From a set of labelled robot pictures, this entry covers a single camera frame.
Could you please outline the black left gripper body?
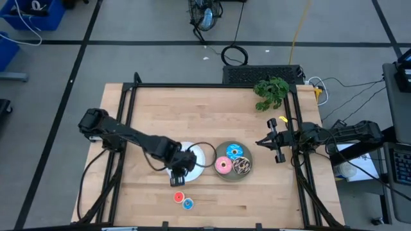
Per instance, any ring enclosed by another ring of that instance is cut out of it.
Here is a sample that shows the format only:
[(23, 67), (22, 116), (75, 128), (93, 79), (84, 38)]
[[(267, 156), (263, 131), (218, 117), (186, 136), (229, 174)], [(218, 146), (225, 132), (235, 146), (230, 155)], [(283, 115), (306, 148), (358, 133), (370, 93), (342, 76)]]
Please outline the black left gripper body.
[(166, 165), (170, 170), (170, 186), (185, 185), (185, 176), (191, 172), (197, 163), (197, 156), (192, 151), (178, 151), (171, 162)]

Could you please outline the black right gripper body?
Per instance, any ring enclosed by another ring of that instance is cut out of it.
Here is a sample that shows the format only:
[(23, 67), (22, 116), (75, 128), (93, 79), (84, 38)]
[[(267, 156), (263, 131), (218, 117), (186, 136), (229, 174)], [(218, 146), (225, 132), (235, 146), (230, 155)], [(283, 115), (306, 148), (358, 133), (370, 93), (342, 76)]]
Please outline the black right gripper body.
[(267, 126), (271, 130), (270, 133), (274, 134), (274, 140), (272, 142), (275, 143), (275, 162), (277, 164), (286, 162), (285, 155), (282, 153), (281, 147), (292, 146), (294, 144), (295, 139), (293, 137), (293, 133), (288, 130), (278, 133), (276, 130), (277, 122), (274, 118), (267, 121)]

